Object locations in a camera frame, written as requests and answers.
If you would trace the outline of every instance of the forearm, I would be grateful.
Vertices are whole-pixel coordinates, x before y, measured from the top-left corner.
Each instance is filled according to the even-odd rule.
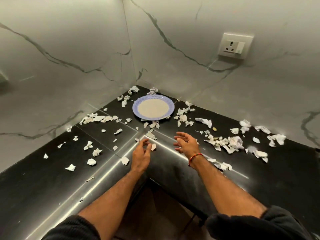
[[[130,196],[142,172],[130,171],[79,215],[95,226],[101,240],[111,239],[118,229]]]
[[[204,157],[194,158],[192,166],[200,175],[219,213],[260,217],[266,211],[264,205],[225,177]]]

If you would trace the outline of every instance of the blue-rimmed plate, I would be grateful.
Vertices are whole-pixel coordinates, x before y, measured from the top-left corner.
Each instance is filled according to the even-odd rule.
[[[132,110],[144,120],[161,120],[173,113],[174,102],[163,95],[147,95],[134,101]]]

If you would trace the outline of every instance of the marble wall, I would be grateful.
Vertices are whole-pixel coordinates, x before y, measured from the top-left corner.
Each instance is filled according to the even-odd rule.
[[[122,0],[0,0],[0,43],[0,172],[135,84]]]
[[[320,0],[123,3],[138,84],[320,147]],[[255,36],[246,60],[224,32]]]

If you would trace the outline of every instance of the sleeve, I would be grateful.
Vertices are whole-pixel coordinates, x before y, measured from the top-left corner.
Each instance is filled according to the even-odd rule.
[[[229,239],[311,240],[311,236],[294,216],[285,209],[271,206],[261,218],[215,214],[206,221],[211,237]]]
[[[72,215],[52,228],[42,240],[101,240],[96,228],[85,218]]]

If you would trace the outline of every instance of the electrical outlet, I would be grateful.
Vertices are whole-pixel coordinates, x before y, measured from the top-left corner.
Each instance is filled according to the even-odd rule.
[[[254,36],[224,33],[218,54],[238,59],[244,59],[248,55]]]

